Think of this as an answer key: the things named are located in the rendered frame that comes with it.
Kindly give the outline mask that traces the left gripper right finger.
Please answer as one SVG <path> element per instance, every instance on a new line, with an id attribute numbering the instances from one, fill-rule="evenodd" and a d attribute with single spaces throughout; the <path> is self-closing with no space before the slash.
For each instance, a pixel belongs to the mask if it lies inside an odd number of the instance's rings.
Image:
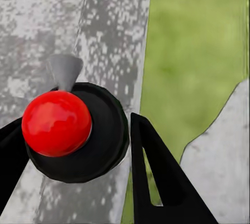
<path id="1" fill-rule="evenodd" d="M 134 224 L 218 224 L 152 123 L 131 113 Z M 163 206 L 151 203 L 145 149 Z"/>

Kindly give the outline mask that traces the insectifuge atomizer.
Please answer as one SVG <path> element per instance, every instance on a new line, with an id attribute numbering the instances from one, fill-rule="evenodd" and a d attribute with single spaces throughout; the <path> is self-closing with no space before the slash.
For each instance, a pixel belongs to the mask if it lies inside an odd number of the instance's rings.
<path id="1" fill-rule="evenodd" d="M 50 179 L 86 183 L 127 156 L 130 124 L 120 100 L 106 88 L 76 82 L 82 58 L 60 53 L 48 61 L 57 88 L 35 98 L 23 114 L 27 153 Z"/>

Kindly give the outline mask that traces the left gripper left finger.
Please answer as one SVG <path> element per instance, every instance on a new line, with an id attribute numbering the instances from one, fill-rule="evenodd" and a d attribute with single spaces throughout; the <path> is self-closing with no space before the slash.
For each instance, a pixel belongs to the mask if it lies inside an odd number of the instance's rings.
<path id="1" fill-rule="evenodd" d="M 0 129 L 0 216 L 30 159 L 21 126 L 22 117 Z"/>

